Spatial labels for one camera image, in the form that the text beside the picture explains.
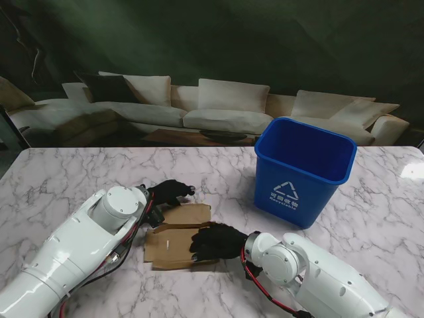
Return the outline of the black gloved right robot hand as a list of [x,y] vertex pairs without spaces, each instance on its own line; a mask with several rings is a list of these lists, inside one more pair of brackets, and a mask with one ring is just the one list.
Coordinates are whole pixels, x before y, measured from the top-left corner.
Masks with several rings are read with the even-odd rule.
[[240,256],[248,235],[223,223],[212,223],[192,236],[189,251],[194,262],[234,259]]

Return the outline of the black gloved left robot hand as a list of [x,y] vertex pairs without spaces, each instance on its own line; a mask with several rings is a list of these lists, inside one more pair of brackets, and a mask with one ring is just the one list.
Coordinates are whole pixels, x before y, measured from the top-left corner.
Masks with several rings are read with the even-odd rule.
[[167,204],[172,207],[181,205],[179,198],[195,195],[195,187],[177,180],[166,180],[154,187],[148,188],[150,194],[148,205],[159,206]]

